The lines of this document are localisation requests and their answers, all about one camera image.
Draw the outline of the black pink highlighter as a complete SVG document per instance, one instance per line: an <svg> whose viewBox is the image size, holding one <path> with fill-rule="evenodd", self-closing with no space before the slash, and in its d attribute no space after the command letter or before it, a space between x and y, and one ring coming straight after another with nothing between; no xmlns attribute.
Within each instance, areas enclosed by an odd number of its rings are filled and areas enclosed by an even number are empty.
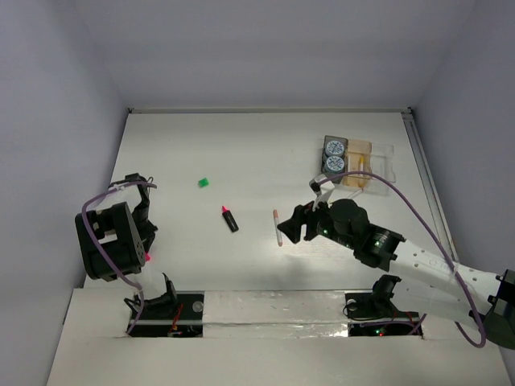
<svg viewBox="0 0 515 386"><path fill-rule="evenodd" d="M226 207L223 206L221 208L222 217L225 220L225 223L228 225L231 232L237 232L239 230L239 227L237 225L236 220L233 217L232 212Z"/></svg>

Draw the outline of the blue white round jar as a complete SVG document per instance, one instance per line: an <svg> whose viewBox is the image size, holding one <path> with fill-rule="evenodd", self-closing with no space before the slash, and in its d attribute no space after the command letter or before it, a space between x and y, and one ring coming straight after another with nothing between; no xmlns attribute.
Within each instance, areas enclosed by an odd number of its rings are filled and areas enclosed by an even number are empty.
<svg viewBox="0 0 515 386"><path fill-rule="evenodd" d="M345 144L338 140L331 140L325 144L324 153L329 157L343 157L345 153Z"/></svg>

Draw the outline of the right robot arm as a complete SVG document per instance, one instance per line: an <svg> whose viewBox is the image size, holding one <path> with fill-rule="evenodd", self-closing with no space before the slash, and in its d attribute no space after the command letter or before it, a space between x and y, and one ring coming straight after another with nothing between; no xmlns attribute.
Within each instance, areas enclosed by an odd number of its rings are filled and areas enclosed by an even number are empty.
<svg viewBox="0 0 515 386"><path fill-rule="evenodd" d="M514 348L513 270L490 273L446 261L371 223L351 199L298 205L278 230L294 244L323 236L351 249L361 264L383 271L370 296L378 318L432 314L477 328L481 340Z"/></svg>

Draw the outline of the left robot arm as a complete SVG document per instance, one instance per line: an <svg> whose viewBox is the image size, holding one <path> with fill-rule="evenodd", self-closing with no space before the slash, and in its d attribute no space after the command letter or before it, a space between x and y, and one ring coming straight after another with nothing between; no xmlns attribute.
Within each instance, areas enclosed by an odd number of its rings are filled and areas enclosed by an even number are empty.
<svg viewBox="0 0 515 386"><path fill-rule="evenodd" d="M134 173L83 204L75 225L89 278L107 282L120 278L137 291L143 288L129 275L142 272L158 231L149 220L154 187L153 179Z"/></svg>

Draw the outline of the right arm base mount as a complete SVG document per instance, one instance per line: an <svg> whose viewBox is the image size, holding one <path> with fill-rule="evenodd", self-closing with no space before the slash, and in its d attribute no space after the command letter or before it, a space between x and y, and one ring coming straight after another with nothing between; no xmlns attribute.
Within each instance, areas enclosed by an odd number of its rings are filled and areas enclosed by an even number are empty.
<svg viewBox="0 0 515 386"><path fill-rule="evenodd" d="M345 294L343 315L350 337L423 337L421 315L401 311L393 303L393 290L401 279L383 275L370 290Z"/></svg>

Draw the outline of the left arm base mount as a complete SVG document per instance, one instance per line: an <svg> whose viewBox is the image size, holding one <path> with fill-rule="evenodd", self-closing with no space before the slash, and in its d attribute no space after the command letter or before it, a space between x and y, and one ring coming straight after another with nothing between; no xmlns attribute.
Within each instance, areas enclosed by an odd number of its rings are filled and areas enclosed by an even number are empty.
<svg viewBox="0 0 515 386"><path fill-rule="evenodd" d="M130 330L135 338L200 338L203 336L204 293L166 294L145 300L140 318Z"/></svg>

